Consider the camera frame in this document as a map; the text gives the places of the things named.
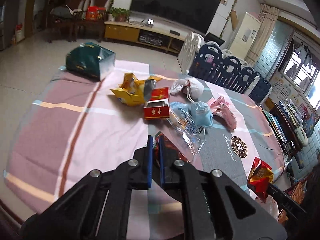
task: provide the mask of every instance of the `television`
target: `television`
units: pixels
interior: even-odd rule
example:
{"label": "television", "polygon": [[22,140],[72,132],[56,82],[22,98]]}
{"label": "television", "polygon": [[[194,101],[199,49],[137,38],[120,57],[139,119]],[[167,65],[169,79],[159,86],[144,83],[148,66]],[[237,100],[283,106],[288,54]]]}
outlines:
{"label": "television", "polygon": [[130,10],[156,15],[206,33],[220,0],[132,0]]}

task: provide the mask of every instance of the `black robotic clamp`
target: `black robotic clamp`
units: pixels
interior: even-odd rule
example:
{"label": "black robotic clamp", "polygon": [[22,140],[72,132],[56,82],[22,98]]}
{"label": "black robotic clamp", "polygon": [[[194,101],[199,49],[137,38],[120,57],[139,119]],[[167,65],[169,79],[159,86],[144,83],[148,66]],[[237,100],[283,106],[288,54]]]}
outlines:
{"label": "black robotic clamp", "polygon": [[[92,170],[42,214],[23,224],[23,240],[126,239],[131,191],[151,186],[152,137],[115,170]],[[159,139],[160,184],[180,192],[184,239],[287,238],[285,229],[222,171],[198,171]]]}

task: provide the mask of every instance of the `beige curtain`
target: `beige curtain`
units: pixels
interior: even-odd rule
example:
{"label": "beige curtain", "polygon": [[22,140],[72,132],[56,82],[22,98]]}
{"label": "beige curtain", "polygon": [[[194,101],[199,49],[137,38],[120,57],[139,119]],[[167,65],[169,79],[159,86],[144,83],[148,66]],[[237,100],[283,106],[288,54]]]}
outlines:
{"label": "beige curtain", "polygon": [[244,59],[251,66],[256,63],[262,50],[267,44],[280,12],[280,10],[276,7],[270,7],[266,4],[261,4],[260,6],[261,10],[258,20],[260,20],[262,23],[260,29],[258,30],[257,37]]}

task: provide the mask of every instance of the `blue face mask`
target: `blue face mask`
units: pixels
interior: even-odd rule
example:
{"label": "blue face mask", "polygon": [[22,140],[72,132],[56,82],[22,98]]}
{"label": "blue face mask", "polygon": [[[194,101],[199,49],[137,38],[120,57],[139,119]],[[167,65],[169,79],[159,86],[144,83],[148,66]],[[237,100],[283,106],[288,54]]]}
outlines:
{"label": "blue face mask", "polygon": [[195,124],[200,127],[203,126],[204,128],[212,128],[213,121],[212,121],[212,113],[210,107],[201,101],[194,102],[191,97],[189,90],[187,91],[187,98],[191,101],[190,111],[191,116]]}

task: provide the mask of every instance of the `metal screw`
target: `metal screw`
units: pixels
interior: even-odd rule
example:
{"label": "metal screw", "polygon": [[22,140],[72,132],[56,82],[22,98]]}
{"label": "metal screw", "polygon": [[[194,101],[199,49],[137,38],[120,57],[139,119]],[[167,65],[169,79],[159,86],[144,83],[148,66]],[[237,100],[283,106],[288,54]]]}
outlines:
{"label": "metal screw", "polygon": [[182,160],[175,160],[174,161],[174,165],[178,166],[178,167],[181,167],[184,165],[184,162]]}
{"label": "metal screw", "polygon": [[135,160],[135,159],[131,159],[128,161],[128,164],[130,166],[137,166],[139,164],[138,160]]}
{"label": "metal screw", "polygon": [[100,175],[101,171],[99,170],[92,170],[90,171],[90,176],[91,177],[98,177]]}
{"label": "metal screw", "polygon": [[215,177],[221,177],[222,176],[222,171],[215,169],[212,171],[212,175]]}

